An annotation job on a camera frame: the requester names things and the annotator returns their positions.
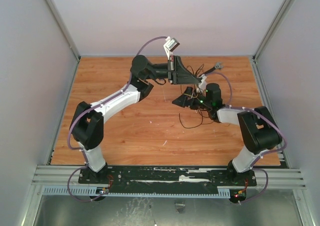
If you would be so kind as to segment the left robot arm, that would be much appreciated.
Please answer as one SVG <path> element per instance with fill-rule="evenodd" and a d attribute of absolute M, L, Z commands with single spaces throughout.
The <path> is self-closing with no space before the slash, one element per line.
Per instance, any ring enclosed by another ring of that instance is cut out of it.
<path fill-rule="evenodd" d="M 181 57 L 170 55 L 166 63 L 151 63 L 147 57 L 138 54 L 131 63 L 130 77 L 127 84 L 117 92 L 97 102 L 77 105 L 69 127 L 67 143 L 74 138 L 77 150 L 85 159 L 84 171 L 89 173 L 96 183 L 103 183 L 108 176 L 108 165 L 103 157 L 101 142 L 104 138 L 104 124 L 113 115 L 126 107 L 145 99 L 153 89 L 149 82 L 159 85 L 169 82 L 173 85 L 203 83 L 203 77 L 187 70 Z"/>

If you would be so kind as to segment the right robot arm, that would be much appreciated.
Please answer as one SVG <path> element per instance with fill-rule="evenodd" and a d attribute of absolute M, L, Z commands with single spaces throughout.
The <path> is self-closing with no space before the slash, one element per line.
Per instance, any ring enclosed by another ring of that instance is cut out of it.
<path fill-rule="evenodd" d="M 248 179 L 254 164 L 283 140 L 267 107 L 243 109 L 227 106 L 223 103 L 220 86 L 216 83 L 210 83 L 200 91 L 187 87 L 172 104 L 205 111 L 217 123 L 239 126 L 244 146 L 228 163 L 226 170 L 227 180 L 232 185 L 239 185 Z"/>

